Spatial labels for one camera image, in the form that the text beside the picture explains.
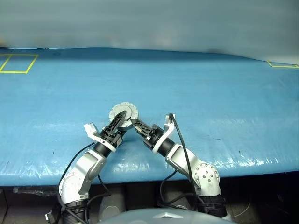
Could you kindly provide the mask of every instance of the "white wall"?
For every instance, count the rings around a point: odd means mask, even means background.
[[[0,44],[219,52],[299,63],[299,0],[1,0]]]

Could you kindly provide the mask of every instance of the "round metal plate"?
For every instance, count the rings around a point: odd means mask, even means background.
[[[122,131],[126,131],[133,127],[131,118],[133,118],[133,119],[139,118],[138,109],[134,104],[129,103],[129,102],[123,102],[123,103],[117,104],[111,109],[111,111],[109,113],[109,120],[112,121],[114,119],[114,117],[122,111],[126,111],[127,113],[126,113],[125,121],[122,123],[122,126],[120,126],[119,129]]]
[[[206,177],[207,180],[209,180],[209,178],[216,177],[217,182],[219,183],[220,181],[218,171],[211,164],[207,164],[207,163],[198,164],[194,172],[195,172],[196,182],[198,183],[200,179],[199,175],[203,176],[204,178]]]

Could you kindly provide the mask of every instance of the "floor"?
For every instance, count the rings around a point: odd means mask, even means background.
[[[240,224],[264,224],[264,223],[295,223],[294,214],[298,208],[294,198],[298,198],[299,184],[296,180],[299,172],[259,175],[238,178],[223,178],[221,180],[222,193],[227,201],[227,210]],[[176,185],[187,186],[187,181],[173,181]],[[140,182],[124,184],[128,210],[156,207],[155,189],[159,182]],[[93,185],[91,195],[101,191],[100,185]],[[4,224],[43,224],[44,214],[51,210],[56,198],[48,196],[55,192],[54,187],[33,188],[5,188],[8,201],[8,213]],[[100,201],[92,204],[91,219],[96,223]],[[5,201],[3,193],[0,194],[0,220],[5,213]]]

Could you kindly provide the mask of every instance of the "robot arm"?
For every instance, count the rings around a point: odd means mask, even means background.
[[[161,154],[165,157],[165,161],[174,169],[189,176],[183,146],[174,143],[169,138],[175,127],[169,115],[166,116],[164,130],[157,125],[153,125],[151,128],[138,119],[131,119],[131,121],[135,130],[144,138],[143,142],[145,145],[153,153]],[[225,217],[227,213],[219,187],[220,179],[218,171],[213,165],[198,159],[189,149],[186,150],[191,166],[192,179],[195,183],[195,192],[201,201],[204,202],[201,203],[198,201],[198,211],[218,217]]]
[[[96,141],[94,147],[89,149],[76,162],[74,168],[61,180],[59,194],[67,210],[72,211],[84,220],[84,212],[89,199],[89,189],[94,178],[99,174],[106,163],[106,158],[122,143],[125,131],[118,128],[126,117],[126,111],[118,113],[111,123],[99,133],[93,123],[84,125],[87,136]],[[63,223],[77,224],[77,218],[70,213],[63,213]]]

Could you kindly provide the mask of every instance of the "blue tarp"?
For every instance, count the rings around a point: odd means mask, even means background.
[[[110,109],[131,102],[163,128],[172,112],[187,147],[221,177],[299,170],[299,69],[237,56],[126,49],[0,49],[38,54],[27,74],[0,73],[0,185],[55,185]],[[7,60],[0,56],[0,66]],[[26,70],[11,56],[1,71]],[[164,158],[130,130],[103,180],[162,180]]]

